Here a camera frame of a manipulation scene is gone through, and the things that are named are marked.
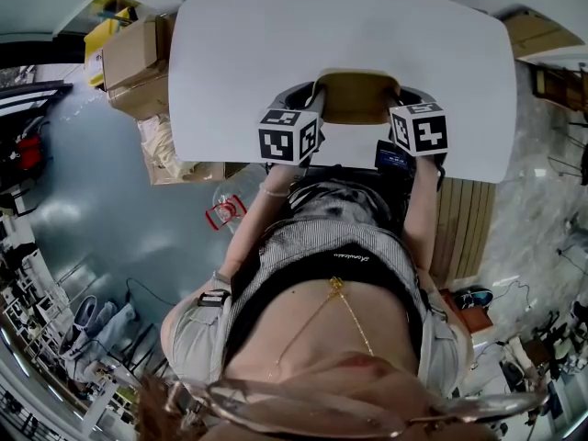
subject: woman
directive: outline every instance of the woman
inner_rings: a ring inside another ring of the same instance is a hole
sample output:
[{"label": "woman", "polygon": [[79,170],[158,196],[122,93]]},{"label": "woman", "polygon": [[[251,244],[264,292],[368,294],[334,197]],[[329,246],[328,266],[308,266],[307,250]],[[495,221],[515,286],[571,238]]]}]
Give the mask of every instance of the woman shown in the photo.
[{"label": "woman", "polygon": [[[165,318],[162,345],[171,368],[185,381],[201,374],[194,342],[203,321],[193,310],[222,281],[232,290],[222,377],[344,394],[403,420],[428,413],[435,397],[456,387],[472,355],[468,331],[429,276],[433,159],[416,159],[403,223],[401,198],[393,198],[385,176],[354,178],[360,184],[339,170],[335,178],[307,177],[293,186],[298,172],[271,169],[223,265]],[[274,223],[278,214],[288,219]],[[411,430],[415,439],[425,436],[423,428]],[[486,436],[480,426],[451,425],[434,438],[460,433]],[[219,424],[204,437],[213,438],[263,437]]]}]

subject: gold chain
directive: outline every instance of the gold chain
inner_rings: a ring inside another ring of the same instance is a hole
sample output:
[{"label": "gold chain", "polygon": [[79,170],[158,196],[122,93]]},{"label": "gold chain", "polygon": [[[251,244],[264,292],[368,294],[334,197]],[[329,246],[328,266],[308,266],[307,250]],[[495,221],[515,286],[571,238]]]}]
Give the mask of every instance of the gold chain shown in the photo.
[{"label": "gold chain", "polygon": [[[277,369],[280,369],[280,363],[282,362],[283,357],[286,355],[286,353],[288,352],[288,350],[290,349],[290,347],[294,344],[294,342],[298,339],[298,337],[300,336],[300,334],[302,332],[304,332],[304,330],[306,329],[306,327],[309,326],[309,324],[319,314],[319,312],[327,304],[327,302],[329,302],[329,300],[331,300],[332,298],[335,298],[337,296],[339,296],[341,298],[341,300],[344,302],[345,306],[347,307],[347,310],[349,311],[349,313],[351,315],[351,318],[353,319],[354,323],[356,324],[356,327],[357,327],[357,330],[359,331],[359,334],[361,334],[361,337],[364,339],[364,343],[366,344],[366,348],[367,348],[369,354],[371,356],[374,356],[374,352],[371,349],[371,346],[369,345],[369,341],[368,341],[368,338],[366,337],[366,334],[364,333],[364,330],[361,328],[361,325],[359,324],[359,320],[356,317],[356,313],[353,312],[353,309],[349,305],[349,302],[347,301],[347,298],[345,297],[345,295],[343,294],[343,291],[341,290],[343,288],[343,285],[344,285],[343,280],[340,277],[332,277],[329,282],[331,283],[331,290],[329,291],[329,295],[321,303],[321,305],[314,312],[314,314],[311,315],[311,317],[309,318],[309,320],[307,320],[304,323],[304,325],[302,325],[302,327],[296,332],[296,334],[292,337],[292,339],[289,341],[289,343],[286,345],[286,347],[279,354],[279,356],[277,357],[277,359],[275,361],[275,364],[276,364]],[[274,376],[274,372],[273,371],[270,371],[270,373],[267,376],[267,378],[268,379],[272,379],[273,376]]]}]

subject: table top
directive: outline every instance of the table top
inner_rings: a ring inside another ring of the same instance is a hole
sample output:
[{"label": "table top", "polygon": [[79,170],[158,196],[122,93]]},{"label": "table top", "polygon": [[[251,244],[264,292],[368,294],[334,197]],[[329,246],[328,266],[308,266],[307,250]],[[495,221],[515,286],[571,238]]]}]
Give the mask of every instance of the table top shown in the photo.
[{"label": "table top", "polygon": [[[257,122],[283,90],[328,68],[381,70],[447,113],[447,176],[503,180],[515,132],[515,62],[503,24],[447,0],[187,0],[169,97],[184,160],[261,162]],[[313,164],[373,168],[390,126],[325,124]]]}]

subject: concrete floor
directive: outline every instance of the concrete floor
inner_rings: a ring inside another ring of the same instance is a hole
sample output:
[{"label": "concrete floor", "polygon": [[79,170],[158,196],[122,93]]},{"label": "concrete floor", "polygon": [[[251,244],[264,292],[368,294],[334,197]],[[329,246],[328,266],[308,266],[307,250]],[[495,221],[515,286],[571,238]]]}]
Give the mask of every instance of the concrete floor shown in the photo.
[{"label": "concrete floor", "polygon": [[[89,88],[83,71],[68,77],[73,92],[47,117],[42,137],[51,160],[25,196],[28,216],[47,267],[70,297],[89,292],[124,299],[133,277],[176,303],[221,264],[229,231],[213,231],[204,211],[216,185],[152,186],[135,121]],[[170,310],[131,284],[145,322],[159,324]]]}]

